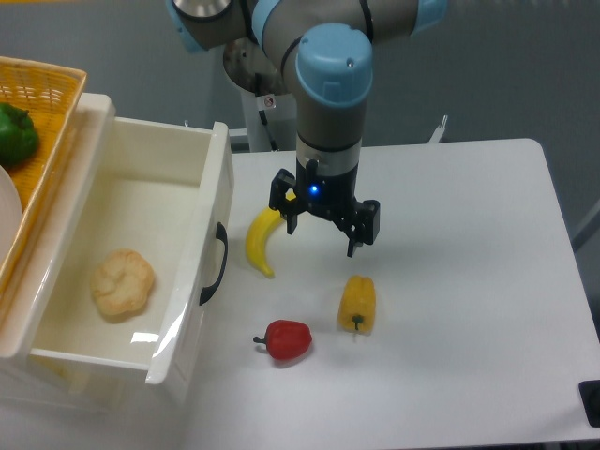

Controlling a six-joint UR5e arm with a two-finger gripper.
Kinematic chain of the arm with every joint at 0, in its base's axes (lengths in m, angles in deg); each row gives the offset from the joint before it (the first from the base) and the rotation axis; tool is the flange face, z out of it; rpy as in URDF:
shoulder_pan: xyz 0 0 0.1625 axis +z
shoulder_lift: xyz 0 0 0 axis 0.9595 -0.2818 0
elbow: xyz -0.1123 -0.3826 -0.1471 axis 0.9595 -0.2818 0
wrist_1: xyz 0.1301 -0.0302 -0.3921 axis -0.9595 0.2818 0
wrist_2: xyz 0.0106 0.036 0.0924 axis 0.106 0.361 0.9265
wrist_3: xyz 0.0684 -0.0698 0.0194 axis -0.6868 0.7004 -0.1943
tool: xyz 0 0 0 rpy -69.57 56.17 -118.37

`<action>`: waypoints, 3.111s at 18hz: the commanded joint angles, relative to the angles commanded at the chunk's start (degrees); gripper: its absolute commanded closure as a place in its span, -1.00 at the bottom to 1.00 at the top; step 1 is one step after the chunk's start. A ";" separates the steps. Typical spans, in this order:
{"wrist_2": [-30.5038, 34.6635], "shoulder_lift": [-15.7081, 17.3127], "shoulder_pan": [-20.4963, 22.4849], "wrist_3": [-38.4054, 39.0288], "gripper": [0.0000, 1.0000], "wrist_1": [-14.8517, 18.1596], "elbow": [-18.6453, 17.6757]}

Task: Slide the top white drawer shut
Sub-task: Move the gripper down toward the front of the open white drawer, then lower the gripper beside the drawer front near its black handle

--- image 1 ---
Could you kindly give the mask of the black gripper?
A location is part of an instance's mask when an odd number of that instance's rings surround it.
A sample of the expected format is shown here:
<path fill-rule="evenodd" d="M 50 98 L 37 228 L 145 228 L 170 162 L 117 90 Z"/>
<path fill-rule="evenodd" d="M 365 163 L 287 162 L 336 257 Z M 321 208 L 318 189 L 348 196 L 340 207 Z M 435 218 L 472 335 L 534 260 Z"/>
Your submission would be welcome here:
<path fill-rule="evenodd" d="M 339 175 L 320 175 L 317 169 L 317 163 L 309 162 L 306 168 L 296 162 L 296 177 L 280 169 L 271 182 L 269 208 L 278 211 L 286 222 L 287 234 L 293 234 L 298 215 L 304 212 L 334 221 L 348 237 L 347 256 L 351 258 L 357 248 L 374 244 L 380 230 L 381 204 L 355 199 L 357 165 Z"/>

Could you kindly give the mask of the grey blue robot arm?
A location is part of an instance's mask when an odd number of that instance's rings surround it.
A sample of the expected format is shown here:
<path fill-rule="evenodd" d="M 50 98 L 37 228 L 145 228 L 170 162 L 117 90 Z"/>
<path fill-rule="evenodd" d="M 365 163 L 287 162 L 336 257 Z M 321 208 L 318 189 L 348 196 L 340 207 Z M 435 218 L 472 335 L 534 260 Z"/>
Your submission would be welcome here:
<path fill-rule="evenodd" d="M 380 204 L 354 195 L 373 45 L 441 21 L 445 1 L 170 1 L 184 42 L 200 50 L 249 38 L 296 103 L 296 169 L 280 170 L 269 206 L 293 233 L 304 212 L 333 222 L 348 252 L 374 243 Z"/>

